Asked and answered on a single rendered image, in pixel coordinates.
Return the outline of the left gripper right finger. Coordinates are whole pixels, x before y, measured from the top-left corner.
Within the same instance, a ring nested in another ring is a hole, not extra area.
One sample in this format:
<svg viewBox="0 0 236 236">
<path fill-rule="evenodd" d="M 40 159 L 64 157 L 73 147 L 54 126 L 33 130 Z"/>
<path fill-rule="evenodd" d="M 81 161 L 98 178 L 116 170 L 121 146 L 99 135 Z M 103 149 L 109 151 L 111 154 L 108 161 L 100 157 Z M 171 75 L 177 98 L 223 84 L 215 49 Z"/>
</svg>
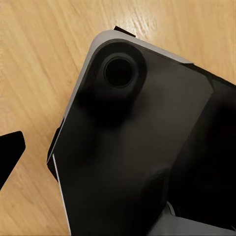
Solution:
<svg viewBox="0 0 236 236">
<path fill-rule="evenodd" d="M 226 130 L 220 147 L 236 170 L 236 133 Z"/>
</svg>

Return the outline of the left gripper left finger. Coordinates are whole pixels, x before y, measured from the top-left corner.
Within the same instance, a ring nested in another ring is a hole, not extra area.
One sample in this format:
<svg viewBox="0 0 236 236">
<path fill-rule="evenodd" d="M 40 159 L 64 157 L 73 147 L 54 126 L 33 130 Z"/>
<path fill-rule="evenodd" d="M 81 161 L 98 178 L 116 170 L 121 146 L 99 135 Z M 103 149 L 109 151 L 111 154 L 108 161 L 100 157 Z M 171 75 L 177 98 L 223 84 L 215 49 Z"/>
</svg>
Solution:
<svg viewBox="0 0 236 236">
<path fill-rule="evenodd" d="M 0 190 L 26 150 L 21 131 L 0 136 Z"/>
</svg>

